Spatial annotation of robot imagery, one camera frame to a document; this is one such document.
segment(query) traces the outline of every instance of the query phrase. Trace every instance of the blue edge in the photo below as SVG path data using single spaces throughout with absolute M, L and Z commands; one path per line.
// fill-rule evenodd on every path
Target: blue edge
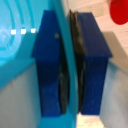
M 70 75 L 70 96 L 69 96 L 69 105 L 68 105 L 67 113 L 58 118 L 42 118 L 38 128 L 42 128 L 42 127 L 75 128 L 76 115 L 78 112 L 78 93 L 77 93 L 78 82 L 77 82 L 77 73 L 76 73 L 75 57 L 72 46 L 72 39 L 71 39 L 69 24 L 64 15 L 64 10 L 61 1 L 53 0 L 52 2 L 61 29 L 64 48 L 66 52 L 66 58 L 68 62 L 68 69 Z M 32 53 L 32 46 L 34 47 L 36 35 L 37 34 L 33 34 L 30 36 L 30 34 L 28 33 L 28 37 L 24 40 L 24 42 L 26 42 L 28 39 L 31 39 L 32 37 L 33 40 L 31 42 L 31 45 L 23 42 L 15 59 L 10 60 L 9 62 L 6 61 L 2 62 L 3 65 L 0 68 L 0 76 L 2 76 L 0 77 L 0 81 L 1 81 L 0 90 L 2 90 L 5 87 L 5 85 L 7 85 L 7 83 L 9 83 L 12 79 L 17 77 L 19 74 L 24 72 L 28 67 L 30 67 L 33 63 L 35 63 L 34 59 L 28 59 L 28 58 L 30 58 L 30 54 Z M 23 50 L 23 48 L 26 47 L 26 45 L 30 46 L 29 51 L 28 49 Z

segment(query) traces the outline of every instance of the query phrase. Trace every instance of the blue surface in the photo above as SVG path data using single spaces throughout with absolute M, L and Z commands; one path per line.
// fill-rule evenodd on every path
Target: blue surface
M 24 35 L 21 29 L 39 31 L 44 9 L 51 9 L 51 0 L 1 0 L 0 1 L 0 60 L 15 57 Z
M 78 83 L 71 33 L 69 30 L 69 24 L 66 15 L 63 11 L 64 6 L 62 5 L 61 0 L 1 0 L 0 17 L 2 18 L 0 19 L 0 30 L 2 31 L 0 33 L 0 61 L 6 62 L 16 56 L 25 36 L 21 35 L 21 29 L 25 28 L 26 32 L 30 33 L 31 28 L 35 28 L 36 32 L 38 32 L 43 11 L 51 10 L 53 7 L 56 11 L 57 19 L 59 21 L 59 26 L 62 32 L 61 34 L 64 40 L 63 43 L 66 51 L 68 69 L 70 72 L 69 111 L 67 111 L 66 115 L 60 116 L 60 118 L 42 118 L 39 128 L 75 128 L 76 115 L 78 112 Z M 16 35 L 11 35 L 12 29 L 16 29 Z M 20 73 L 18 70 L 15 69 L 15 67 L 17 67 L 17 64 L 12 64 L 13 66 L 10 64 L 7 65 L 7 67 L 11 69 L 11 76 L 13 77 L 9 77 L 10 79 L 5 79 L 5 83 L 11 81 L 15 76 Z M 4 70 L 4 65 L 1 67 L 0 70 L 3 71 L 1 75 L 4 75 L 3 77 L 5 77 L 7 70 Z
M 92 13 L 77 13 L 85 48 L 84 96 L 81 113 L 99 115 L 106 68 L 112 54 Z
M 44 11 L 33 57 L 37 63 L 42 116 L 60 116 L 60 29 L 54 11 Z

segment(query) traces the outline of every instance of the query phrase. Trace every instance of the blue panel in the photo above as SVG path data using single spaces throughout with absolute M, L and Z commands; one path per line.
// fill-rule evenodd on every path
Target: blue panel
M 60 30 L 54 11 L 44 11 L 33 56 L 36 58 L 43 116 L 60 116 Z
M 112 56 L 92 13 L 77 14 L 77 20 L 80 25 L 81 34 L 84 41 L 84 48 L 86 52 L 85 56 Z
M 108 58 L 112 54 L 92 13 L 77 13 L 85 48 L 82 114 L 99 115 Z

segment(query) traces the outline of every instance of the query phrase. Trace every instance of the red circle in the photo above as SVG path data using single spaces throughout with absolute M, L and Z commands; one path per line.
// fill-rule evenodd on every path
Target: red circle
M 110 15 L 116 24 L 122 25 L 128 22 L 128 0 L 112 0 L 110 3 Z

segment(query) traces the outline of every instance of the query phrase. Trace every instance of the dark blue rectangular object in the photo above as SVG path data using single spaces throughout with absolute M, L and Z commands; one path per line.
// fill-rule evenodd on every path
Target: dark blue rectangular object
M 33 57 L 37 63 L 42 116 L 60 116 L 60 29 L 54 11 L 44 11 Z
M 112 54 L 92 13 L 77 13 L 85 48 L 84 97 L 81 113 L 99 115 L 106 68 Z

